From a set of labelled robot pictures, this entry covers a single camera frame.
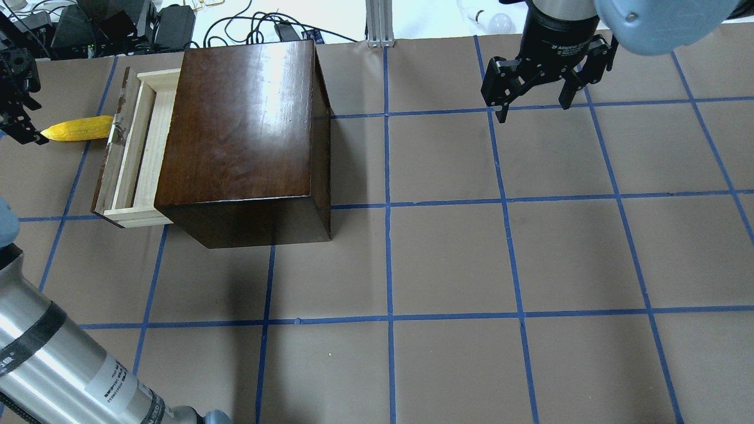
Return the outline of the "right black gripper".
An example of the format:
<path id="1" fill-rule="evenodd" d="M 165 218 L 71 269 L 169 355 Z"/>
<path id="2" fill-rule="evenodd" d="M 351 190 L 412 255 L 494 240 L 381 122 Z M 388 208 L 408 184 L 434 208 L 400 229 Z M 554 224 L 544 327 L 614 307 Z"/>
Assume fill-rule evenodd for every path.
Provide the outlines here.
<path id="1" fill-rule="evenodd" d="M 498 123 L 504 124 L 514 100 L 538 85 L 564 81 L 558 103 L 568 110 L 587 84 L 599 83 L 613 69 L 618 47 L 617 38 L 606 40 L 599 34 L 574 45 L 523 35 L 514 59 L 494 56 L 488 60 L 480 93 L 488 107 L 496 107 Z"/>

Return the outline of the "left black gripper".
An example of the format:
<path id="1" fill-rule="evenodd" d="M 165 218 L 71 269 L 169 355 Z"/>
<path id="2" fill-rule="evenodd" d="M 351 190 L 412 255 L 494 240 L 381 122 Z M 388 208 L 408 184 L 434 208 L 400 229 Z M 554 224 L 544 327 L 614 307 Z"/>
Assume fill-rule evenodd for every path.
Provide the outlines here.
<path id="1" fill-rule="evenodd" d="M 2 132 L 22 145 L 44 145 L 49 138 L 31 123 L 28 110 L 40 110 L 41 104 L 31 97 L 41 89 L 35 58 L 27 48 L 2 50 L 1 127 Z"/>

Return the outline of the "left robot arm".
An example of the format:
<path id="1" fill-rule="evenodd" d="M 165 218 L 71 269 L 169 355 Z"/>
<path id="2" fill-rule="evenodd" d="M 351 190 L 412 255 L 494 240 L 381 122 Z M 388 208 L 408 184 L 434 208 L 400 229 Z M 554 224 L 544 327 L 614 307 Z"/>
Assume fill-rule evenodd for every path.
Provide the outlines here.
<path id="1" fill-rule="evenodd" d="M 65 214 L 85 161 L 59 142 L 27 148 L 2 150 L 3 405 L 39 423 L 229 423 L 220 410 L 169 407 L 24 276 L 13 206 Z"/>

